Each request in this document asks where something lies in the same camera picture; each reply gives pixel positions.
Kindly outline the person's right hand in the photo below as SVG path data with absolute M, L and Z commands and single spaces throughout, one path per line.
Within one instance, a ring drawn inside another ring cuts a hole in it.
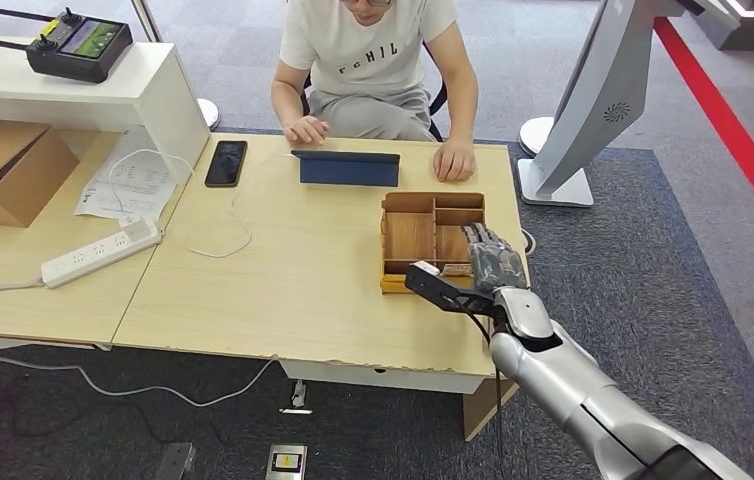
M 329 124 L 314 116 L 307 115 L 287 123 L 284 136 L 293 147 L 323 145 L 329 133 Z

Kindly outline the person's left hand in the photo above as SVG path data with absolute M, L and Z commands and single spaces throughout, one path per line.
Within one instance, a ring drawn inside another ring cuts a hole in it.
M 448 138 L 434 155 L 433 169 L 440 182 L 470 179 L 476 171 L 473 141 L 460 137 Z

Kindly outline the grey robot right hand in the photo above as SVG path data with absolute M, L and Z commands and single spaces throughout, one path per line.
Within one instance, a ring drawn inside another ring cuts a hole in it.
M 493 293 L 501 287 L 529 288 L 524 264 L 508 242 L 479 222 L 461 229 L 468 243 L 475 290 Z

